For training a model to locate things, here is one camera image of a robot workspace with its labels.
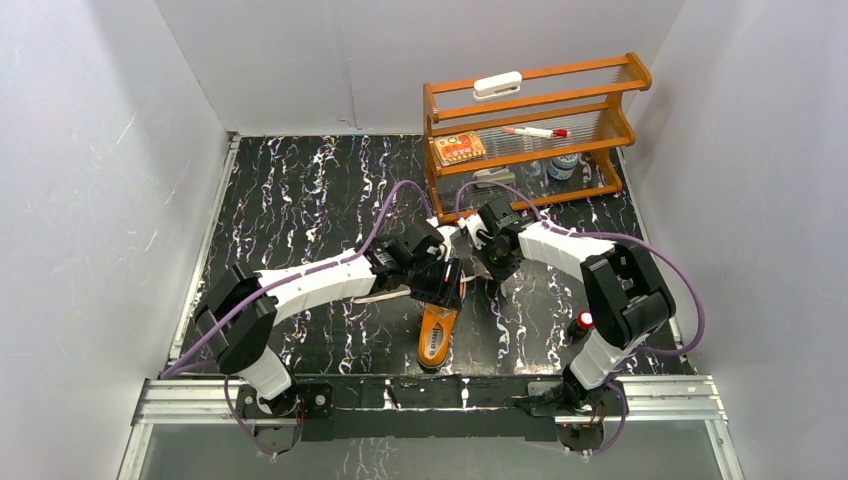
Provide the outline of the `orange canvas sneaker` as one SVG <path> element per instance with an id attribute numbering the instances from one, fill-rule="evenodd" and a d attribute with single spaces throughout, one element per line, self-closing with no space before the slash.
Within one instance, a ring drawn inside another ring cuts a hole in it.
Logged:
<path id="1" fill-rule="evenodd" d="M 446 362 L 458 311 L 425 304 L 419 332 L 417 358 L 426 370 L 437 370 Z"/>

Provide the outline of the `white shoelace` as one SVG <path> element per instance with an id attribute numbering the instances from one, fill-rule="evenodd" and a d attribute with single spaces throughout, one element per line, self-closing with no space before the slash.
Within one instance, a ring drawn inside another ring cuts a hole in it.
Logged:
<path id="1" fill-rule="evenodd" d="M 462 279 L 460 280 L 460 299 L 461 300 L 464 300 L 465 296 L 466 296 L 466 290 L 467 290 L 466 284 L 471 282 L 472 280 L 474 280 L 476 278 L 477 278 L 476 275 L 463 276 L 462 277 Z M 379 293 L 379 294 L 373 294 L 373 295 L 364 296 L 364 297 L 357 297 L 357 298 L 354 298 L 352 300 L 352 303 L 358 304 L 358 305 L 363 305 L 363 304 L 370 304 L 370 303 L 375 303 L 375 302 L 380 302 L 380 301 L 386 301 L 386 300 L 395 299 L 395 298 L 409 297 L 410 295 L 411 295 L 411 290 L 408 287 L 404 286 L 404 287 L 400 287 L 400 288 L 398 288 L 394 291 L 390 291 L 390 292 L 386 292 L 386 293 Z"/>

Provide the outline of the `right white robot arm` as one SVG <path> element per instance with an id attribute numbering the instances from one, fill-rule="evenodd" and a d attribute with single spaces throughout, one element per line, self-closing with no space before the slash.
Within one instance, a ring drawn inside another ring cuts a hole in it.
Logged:
<path id="1" fill-rule="evenodd" d="M 634 240 L 566 233 L 521 215 L 506 200 L 484 205 L 465 226 L 477 258 L 496 282 L 506 281 L 522 261 L 530 260 L 583 284 L 593 327 L 563 371 L 564 403 L 577 414 L 590 413 L 601 403 L 601 386 L 614 368 L 676 312 L 651 253 Z"/>

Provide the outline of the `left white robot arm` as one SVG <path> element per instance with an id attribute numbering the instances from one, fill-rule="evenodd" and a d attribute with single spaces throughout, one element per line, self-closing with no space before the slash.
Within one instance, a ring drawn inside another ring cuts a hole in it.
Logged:
<path id="1" fill-rule="evenodd" d="M 205 346 L 220 373 L 250 385 L 275 416 L 294 411 L 297 382 L 269 347 L 272 329 L 285 319 L 344 299 L 377 301 L 404 292 L 425 304 L 456 310 L 463 296 L 463 266 L 453 253 L 454 226 L 418 221 L 376 237 L 363 253 L 346 250 L 288 269 L 254 271 L 233 265 L 203 298 L 193 322 L 210 338 Z"/>

